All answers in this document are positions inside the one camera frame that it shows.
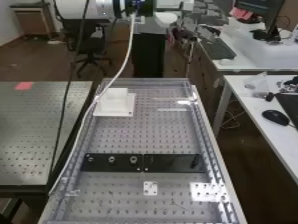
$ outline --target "keyboard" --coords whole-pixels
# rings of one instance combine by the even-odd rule
[[[234,59],[234,57],[237,56],[236,52],[230,49],[221,38],[216,38],[214,43],[202,40],[201,44],[205,51],[208,52],[209,57],[213,60]]]

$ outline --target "computer monitor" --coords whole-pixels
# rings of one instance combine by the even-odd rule
[[[268,3],[270,0],[237,0],[236,7],[245,9],[254,14],[262,16],[268,12]]]
[[[269,34],[277,28],[277,18],[278,18],[284,3],[285,3],[285,0],[269,0],[269,8],[264,16],[266,31]]]
[[[236,7],[245,9],[264,17],[266,32],[256,31],[254,38],[258,40],[278,40],[277,17],[282,9],[285,0],[237,0]]]

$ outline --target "computer mouse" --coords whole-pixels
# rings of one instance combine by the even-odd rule
[[[280,125],[288,126],[290,123],[288,116],[277,110],[266,110],[264,111],[262,115],[268,120]]]

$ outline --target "black metal plate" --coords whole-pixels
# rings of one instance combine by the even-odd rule
[[[137,164],[132,165],[131,158],[137,157]],[[109,163],[109,158],[115,157],[115,163]],[[143,172],[141,154],[107,154],[87,153],[81,165],[84,172]]]
[[[200,154],[145,154],[144,172],[148,173],[204,173]]]

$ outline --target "red light spot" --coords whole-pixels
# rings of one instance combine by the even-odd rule
[[[32,89],[32,85],[33,85],[33,82],[20,82],[16,85],[15,90],[20,90],[20,91],[29,90]]]

